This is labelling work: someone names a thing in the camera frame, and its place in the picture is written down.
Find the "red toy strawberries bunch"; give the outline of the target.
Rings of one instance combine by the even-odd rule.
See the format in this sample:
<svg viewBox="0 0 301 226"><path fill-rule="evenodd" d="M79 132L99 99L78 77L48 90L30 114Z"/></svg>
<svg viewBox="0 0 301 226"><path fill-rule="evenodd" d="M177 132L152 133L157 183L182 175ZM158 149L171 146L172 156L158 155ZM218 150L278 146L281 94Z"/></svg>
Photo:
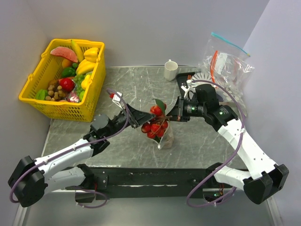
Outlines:
<svg viewBox="0 0 301 226"><path fill-rule="evenodd" d="M160 142L170 127L171 116L167 115L167 105L162 100L155 98L155 105L150 108L152 119L148 120L141 127L141 132L147 135L147 138Z"/></svg>

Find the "polka dot zip bag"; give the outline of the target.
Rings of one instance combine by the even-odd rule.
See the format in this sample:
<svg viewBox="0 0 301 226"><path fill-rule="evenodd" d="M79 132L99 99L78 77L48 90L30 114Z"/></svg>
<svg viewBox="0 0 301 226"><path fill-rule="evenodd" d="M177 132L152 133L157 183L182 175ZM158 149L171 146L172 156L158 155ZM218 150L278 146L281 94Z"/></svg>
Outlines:
<svg viewBox="0 0 301 226"><path fill-rule="evenodd" d="M151 139L159 150L171 148L174 142L174 134L171 123L168 121L168 127L165 129L162 137L155 137Z"/></svg>

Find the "red toy apple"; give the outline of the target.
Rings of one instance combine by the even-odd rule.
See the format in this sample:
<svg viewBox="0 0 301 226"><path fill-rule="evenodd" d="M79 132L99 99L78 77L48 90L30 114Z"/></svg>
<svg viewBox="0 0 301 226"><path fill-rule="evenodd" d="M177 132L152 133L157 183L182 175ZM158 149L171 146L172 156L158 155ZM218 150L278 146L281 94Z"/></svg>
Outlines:
<svg viewBox="0 0 301 226"><path fill-rule="evenodd" d="M70 79L70 78L63 78L63 79L61 79L59 81L59 85L66 92L71 92L74 89L74 87L75 87L75 84L74 84L73 80Z"/></svg>

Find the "toy pineapple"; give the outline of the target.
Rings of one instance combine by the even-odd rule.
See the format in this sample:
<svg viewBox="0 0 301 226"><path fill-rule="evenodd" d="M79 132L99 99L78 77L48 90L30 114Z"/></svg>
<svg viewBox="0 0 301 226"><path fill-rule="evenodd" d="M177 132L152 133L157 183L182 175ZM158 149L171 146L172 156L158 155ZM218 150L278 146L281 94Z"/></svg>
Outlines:
<svg viewBox="0 0 301 226"><path fill-rule="evenodd" d="M171 148L172 145L174 143L174 135L173 135L173 130L171 127L169 127L163 137L161 138L161 141L159 143L159 146L158 148L161 150L161 149L168 149L168 148Z"/></svg>

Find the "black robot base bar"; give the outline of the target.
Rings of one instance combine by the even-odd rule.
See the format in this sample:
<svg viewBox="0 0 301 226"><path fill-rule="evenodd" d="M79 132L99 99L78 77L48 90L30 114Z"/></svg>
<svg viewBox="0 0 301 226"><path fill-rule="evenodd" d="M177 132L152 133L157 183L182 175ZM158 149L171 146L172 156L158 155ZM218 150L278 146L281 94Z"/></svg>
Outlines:
<svg viewBox="0 0 301 226"><path fill-rule="evenodd" d="M84 166L88 179L80 187L108 198L184 197L208 169L101 168Z"/></svg>

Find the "clear zip bag blue seal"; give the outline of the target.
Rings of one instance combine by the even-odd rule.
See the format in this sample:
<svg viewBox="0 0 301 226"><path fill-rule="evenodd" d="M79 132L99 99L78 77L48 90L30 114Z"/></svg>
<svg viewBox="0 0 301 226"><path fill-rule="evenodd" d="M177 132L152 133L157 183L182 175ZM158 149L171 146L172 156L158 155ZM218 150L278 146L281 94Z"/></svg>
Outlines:
<svg viewBox="0 0 301 226"><path fill-rule="evenodd" d="M243 48L223 38L222 36L211 32L210 38L207 42L203 63L199 66L203 68L203 71L207 70L213 82L215 82L214 70L217 62L218 55L220 53L226 53L234 55L242 60L246 60L251 55Z"/></svg>

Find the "black plastic tray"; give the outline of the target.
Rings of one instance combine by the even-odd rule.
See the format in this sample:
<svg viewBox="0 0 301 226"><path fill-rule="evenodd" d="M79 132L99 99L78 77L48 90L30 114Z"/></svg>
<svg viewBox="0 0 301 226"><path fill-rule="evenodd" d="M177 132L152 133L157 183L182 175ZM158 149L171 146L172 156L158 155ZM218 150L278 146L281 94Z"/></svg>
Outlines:
<svg viewBox="0 0 301 226"><path fill-rule="evenodd" d="M184 97L184 91L181 89L181 85L186 85L188 75L193 76L197 72L190 72L190 73L179 73L176 75L176 81L180 90L180 94Z"/></svg>

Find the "striped white plate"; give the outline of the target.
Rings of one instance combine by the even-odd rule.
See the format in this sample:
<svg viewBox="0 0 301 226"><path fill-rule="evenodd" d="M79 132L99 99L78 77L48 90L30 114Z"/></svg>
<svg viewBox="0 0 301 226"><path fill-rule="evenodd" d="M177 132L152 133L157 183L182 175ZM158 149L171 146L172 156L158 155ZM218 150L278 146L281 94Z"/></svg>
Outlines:
<svg viewBox="0 0 301 226"><path fill-rule="evenodd" d="M208 73L198 72L198 73L195 73L191 77L191 82L192 82L191 86L193 88L196 88L198 85L206 84L206 85L211 85L214 88L216 88L216 86L214 84L208 83L206 81L213 82L211 75Z"/></svg>

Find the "white ceramic mug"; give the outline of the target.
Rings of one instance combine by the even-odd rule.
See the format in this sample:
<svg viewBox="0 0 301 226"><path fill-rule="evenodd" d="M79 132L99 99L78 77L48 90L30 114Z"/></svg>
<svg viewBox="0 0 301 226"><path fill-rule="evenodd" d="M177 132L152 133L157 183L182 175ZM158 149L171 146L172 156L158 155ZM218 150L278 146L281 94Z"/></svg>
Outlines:
<svg viewBox="0 0 301 226"><path fill-rule="evenodd" d="M172 81L177 74L178 64L169 59L164 65L164 78L167 81Z"/></svg>

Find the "green toy apple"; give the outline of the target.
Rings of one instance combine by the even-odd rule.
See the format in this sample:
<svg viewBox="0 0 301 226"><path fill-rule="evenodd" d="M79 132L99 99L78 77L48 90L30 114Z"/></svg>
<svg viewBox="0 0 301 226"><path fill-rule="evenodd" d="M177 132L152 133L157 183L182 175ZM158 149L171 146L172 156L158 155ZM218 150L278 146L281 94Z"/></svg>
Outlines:
<svg viewBox="0 0 301 226"><path fill-rule="evenodd" d="M80 102L83 100L84 94L85 94L85 90L83 90L83 91L80 92L80 94L79 94L79 100L80 100Z"/></svg>

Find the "yellow toy lemon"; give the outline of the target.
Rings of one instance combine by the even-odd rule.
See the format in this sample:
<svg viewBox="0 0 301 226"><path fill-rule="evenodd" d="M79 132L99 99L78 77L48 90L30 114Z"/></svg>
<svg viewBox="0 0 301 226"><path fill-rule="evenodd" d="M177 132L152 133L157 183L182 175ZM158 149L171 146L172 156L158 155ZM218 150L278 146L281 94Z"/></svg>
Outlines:
<svg viewBox="0 0 301 226"><path fill-rule="evenodd" d="M81 82L81 88L83 90L86 90L89 84L92 82L92 74L86 74L84 80Z"/></svg>

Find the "green toy grapes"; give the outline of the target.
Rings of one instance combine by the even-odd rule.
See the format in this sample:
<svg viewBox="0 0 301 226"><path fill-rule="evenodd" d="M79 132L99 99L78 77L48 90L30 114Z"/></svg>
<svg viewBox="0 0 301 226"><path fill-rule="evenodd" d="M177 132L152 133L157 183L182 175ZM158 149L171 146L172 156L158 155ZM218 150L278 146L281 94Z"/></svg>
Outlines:
<svg viewBox="0 0 301 226"><path fill-rule="evenodd" d="M85 75L81 74L81 75L76 75L73 79L74 83L75 83L75 89L76 89L76 93L79 95L81 91L83 91L83 88L81 87L81 83L82 81L85 79Z"/></svg>

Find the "yellow toy banana bunch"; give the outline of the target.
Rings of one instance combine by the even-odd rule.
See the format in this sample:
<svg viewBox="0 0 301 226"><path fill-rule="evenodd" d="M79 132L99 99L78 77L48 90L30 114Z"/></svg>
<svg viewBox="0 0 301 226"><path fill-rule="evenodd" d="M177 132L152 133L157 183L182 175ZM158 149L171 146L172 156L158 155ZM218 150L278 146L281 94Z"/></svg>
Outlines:
<svg viewBox="0 0 301 226"><path fill-rule="evenodd" d="M93 71L95 65L96 65L96 63L91 62L91 61L87 61L86 59L84 59L79 64L79 66L76 70L76 74L77 75L82 75L82 74L86 74L87 72Z"/></svg>

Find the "yellow plastic basket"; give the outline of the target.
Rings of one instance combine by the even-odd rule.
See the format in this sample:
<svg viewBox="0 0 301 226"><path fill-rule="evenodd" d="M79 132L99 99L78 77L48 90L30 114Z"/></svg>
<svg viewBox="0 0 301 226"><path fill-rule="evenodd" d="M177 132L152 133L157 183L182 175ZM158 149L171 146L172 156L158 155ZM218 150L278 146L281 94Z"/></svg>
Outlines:
<svg viewBox="0 0 301 226"><path fill-rule="evenodd" d="M54 102L37 100L36 93L46 89L51 80L59 79L62 72L62 59L50 54L56 47L71 47L70 39L53 39L41 54L41 60L33 73L29 74L27 81L19 94L19 100L30 104L45 116L51 119L91 122L98 102L99 95L106 76L104 50L105 44L99 41L75 40L81 50L92 47L99 49L99 56L96 66L92 72L91 81L80 103Z"/></svg>

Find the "toy watermelon slice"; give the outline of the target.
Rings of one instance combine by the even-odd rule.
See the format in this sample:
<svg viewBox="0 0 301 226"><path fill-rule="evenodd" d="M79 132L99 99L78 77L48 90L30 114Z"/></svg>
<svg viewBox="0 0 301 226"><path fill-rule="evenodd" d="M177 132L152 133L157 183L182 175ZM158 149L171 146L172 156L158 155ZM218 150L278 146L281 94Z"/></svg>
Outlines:
<svg viewBox="0 0 301 226"><path fill-rule="evenodd" d="M76 53L67 47L57 47L57 48L51 50L50 54L57 56L57 57L63 57L74 63L78 62L78 57L77 57Z"/></svg>

